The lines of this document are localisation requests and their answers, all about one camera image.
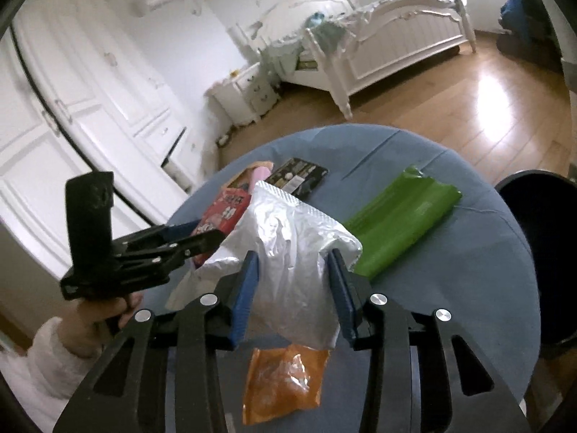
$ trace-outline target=black package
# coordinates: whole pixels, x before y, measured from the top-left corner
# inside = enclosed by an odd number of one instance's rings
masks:
[[[306,199],[328,173],[328,169],[298,158],[291,158],[273,172],[267,183],[294,195],[299,200]]]

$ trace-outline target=bed headboard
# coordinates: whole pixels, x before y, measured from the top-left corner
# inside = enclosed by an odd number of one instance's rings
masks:
[[[264,49],[270,42],[299,30],[305,19],[316,11],[327,18],[336,18],[351,14],[353,7],[347,0],[283,0],[259,19],[262,26],[252,40],[247,39],[254,50]]]

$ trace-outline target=pink object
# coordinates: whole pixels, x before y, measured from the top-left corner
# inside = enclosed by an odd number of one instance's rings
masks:
[[[272,172],[269,168],[264,166],[259,166],[253,171],[253,175],[250,177],[249,183],[249,194],[252,194],[252,191],[255,189],[255,184],[259,182],[259,180],[267,179]]]

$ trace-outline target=green plastic wrapper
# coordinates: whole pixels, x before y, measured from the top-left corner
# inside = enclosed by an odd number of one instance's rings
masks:
[[[461,199],[455,186],[403,171],[378,197],[344,224],[362,243],[355,273],[374,278],[416,243]]]

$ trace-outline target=black bin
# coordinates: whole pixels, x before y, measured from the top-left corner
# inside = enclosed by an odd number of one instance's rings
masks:
[[[577,185],[552,172],[522,171],[496,187],[517,218],[533,252],[541,343],[577,339]]]

